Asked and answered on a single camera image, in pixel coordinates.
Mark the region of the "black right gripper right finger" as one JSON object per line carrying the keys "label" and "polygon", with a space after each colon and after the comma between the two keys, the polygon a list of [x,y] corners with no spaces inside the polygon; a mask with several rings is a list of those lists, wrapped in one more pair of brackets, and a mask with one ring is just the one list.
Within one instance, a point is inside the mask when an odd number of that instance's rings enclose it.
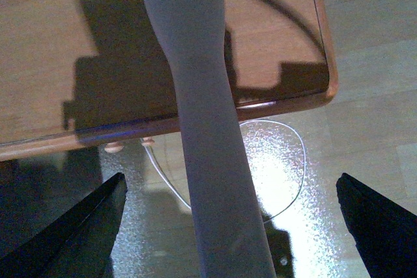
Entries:
{"label": "black right gripper right finger", "polygon": [[416,277],[416,215],[347,173],[336,189],[369,276]]}

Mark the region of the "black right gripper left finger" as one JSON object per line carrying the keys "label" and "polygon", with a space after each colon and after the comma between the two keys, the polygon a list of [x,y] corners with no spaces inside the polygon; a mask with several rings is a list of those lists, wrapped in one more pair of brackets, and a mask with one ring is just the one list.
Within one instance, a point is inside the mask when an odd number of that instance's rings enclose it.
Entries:
{"label": "black right gripper left finger", "polygon": [[2,277],[103,277],[121,225],[125,176],[117,173],[1,259]]}

